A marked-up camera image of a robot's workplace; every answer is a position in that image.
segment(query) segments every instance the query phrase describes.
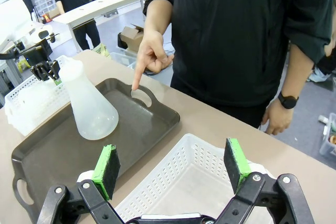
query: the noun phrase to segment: plastic bag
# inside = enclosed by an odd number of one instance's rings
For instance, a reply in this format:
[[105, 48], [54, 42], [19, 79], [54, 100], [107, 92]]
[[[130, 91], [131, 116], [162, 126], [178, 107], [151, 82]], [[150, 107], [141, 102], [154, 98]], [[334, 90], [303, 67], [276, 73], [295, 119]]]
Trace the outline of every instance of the plastic bag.
[[96, 46], [95, 48], [93, 48], [92, 51], [94, 51], [94, 52], [96, 52], [96, 53], [98, 53], [100, 55], [103, 55], [106, 58], [111, 59], [110, 53], [109, 53], [109, 51], [107, 50], [106, 46], [103, 43], [100, 43], [98, 46]]

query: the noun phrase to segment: brown cardboard box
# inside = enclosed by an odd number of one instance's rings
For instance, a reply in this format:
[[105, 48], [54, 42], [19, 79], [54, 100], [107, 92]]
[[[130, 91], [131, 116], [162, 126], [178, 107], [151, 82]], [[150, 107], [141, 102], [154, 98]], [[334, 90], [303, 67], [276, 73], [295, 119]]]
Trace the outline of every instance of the brown cardboard box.
[[133, 26], [135, 28], [125, 26], [124, 30], [120, 34], [120, 39], [127, 44], [130, 50], [138, 52], [143, 38], [143, 28], [136, 25]]
[[51, 10], [50, 12], [47, 13], [48, 18], [53, 19], [59, 16], [61, 13], [59, 12], [58, 8]]

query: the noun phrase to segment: white bottle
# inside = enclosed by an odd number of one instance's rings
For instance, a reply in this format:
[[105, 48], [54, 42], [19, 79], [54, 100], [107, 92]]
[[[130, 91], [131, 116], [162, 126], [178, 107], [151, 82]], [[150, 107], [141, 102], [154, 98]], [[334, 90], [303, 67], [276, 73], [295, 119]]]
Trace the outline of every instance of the white bottle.
[[111, 134], [119, 121], [118, 112], [89, 81], [83, 63], [69, 58], [59, 76], [69, 93], [79, 134], [88, 140]]

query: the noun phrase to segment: watch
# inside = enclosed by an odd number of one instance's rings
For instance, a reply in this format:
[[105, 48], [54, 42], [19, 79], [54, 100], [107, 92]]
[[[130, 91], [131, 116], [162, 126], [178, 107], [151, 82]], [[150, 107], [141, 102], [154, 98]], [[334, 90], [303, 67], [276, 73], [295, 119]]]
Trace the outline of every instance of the watch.
[[282, 106], [288, 110], [293, 109], [299, 100], [299, 98], [296, 99], [295, 97], [284, 97], [281, 92], [279, 93], [278, 98]]

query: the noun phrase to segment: bolt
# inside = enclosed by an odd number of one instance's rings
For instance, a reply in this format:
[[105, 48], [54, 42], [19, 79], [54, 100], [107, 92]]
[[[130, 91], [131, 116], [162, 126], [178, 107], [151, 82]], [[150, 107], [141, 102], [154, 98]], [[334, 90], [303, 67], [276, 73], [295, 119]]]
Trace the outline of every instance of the bolt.
[[289, 177], [284, 177], [284, 178], [282, 179], [282, 181], [283, 181], [284, 183], [288, 184], [288, 183], [290, 182], [290, 178], [289, 178]]
[[89, 184], [89, 183], [84, 183], [84, 184], [83, 184], [83, 188], [88, 189], [89, 187], [90, 187], [90, 184]]
[[253, 180], [254, 181], [260, 181], [261, 177], [258, 174], [256, 174], [256, 175], [253, 176]]
[[55, 193], [60, 194], [61, 192], [62, 192], [62, 188], [57, 187], [57, 188], [55, 189]]

